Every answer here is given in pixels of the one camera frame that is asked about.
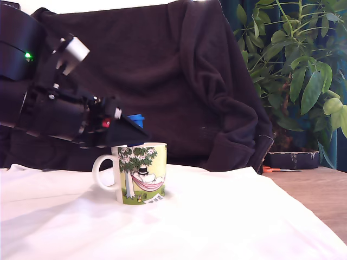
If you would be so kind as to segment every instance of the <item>blue cap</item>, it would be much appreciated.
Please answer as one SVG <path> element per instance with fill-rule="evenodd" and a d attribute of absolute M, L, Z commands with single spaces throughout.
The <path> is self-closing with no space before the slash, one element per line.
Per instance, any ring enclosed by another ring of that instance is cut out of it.
<path fill-rule="evenodd" d="M 128 118 L 143 128 L 143 120 L 145 120 L 145 118 L 141 114 L 128 115 Z"/>

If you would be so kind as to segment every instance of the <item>white mug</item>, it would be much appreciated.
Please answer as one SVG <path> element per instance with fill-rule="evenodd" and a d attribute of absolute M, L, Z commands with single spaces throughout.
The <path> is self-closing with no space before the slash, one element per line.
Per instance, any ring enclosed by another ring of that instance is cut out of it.
<path fill-rule="evenodd" d="M 167 145 L 147 142 L 143 145 L 112 147 L 112 155 L 100 156 L 93 165 L 95 182 L 104 190 L 115 192 L 123 204 L 148 204 L 162 200 L 165 195 Z M 113 161 L 114 184 L 106 186 L 100 178 L 100 165 Z"/>

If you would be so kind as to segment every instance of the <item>orange scissors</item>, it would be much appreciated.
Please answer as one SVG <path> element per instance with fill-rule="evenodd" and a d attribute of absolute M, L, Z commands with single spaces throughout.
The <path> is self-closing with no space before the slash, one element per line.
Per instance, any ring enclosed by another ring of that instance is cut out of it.
<path fill-rule="evenodd" d="M 279 168 L 271 168 L 270 166 L 263 165 L 262 171 L 265 173 L 269 172 L 301 172 L 301 170 L 283 170 Z"/>

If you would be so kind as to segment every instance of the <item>top hat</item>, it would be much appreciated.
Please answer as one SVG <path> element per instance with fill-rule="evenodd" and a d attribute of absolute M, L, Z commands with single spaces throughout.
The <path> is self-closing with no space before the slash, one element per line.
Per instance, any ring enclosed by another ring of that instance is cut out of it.
<path fill-rule="evenodd" d="M 146 175 L 146 174 L 148 174 L 147 166 L 140 166 L 139 174 L 140 174 L 140 175 Z"/>

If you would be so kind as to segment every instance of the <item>hammock illustration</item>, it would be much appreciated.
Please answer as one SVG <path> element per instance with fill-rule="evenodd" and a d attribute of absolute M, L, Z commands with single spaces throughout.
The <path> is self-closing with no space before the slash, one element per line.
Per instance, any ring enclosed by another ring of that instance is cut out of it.
<path fill-rule="evenodd" d="M 137 178 L 134 177 L 134 175 L 131 175 L 131 177 L 132 177 L 132 180 L 136 183 L 136 185 L 139 186 L 140 189 L 144 191 L 155 191 L 159 189 L 164 183 L 164 181 L 162 181 L 161 183 L 157 183 L 157 184 L 149 184 L 149 183 L 144 183 L 143 181 L 138 180 Z"/>

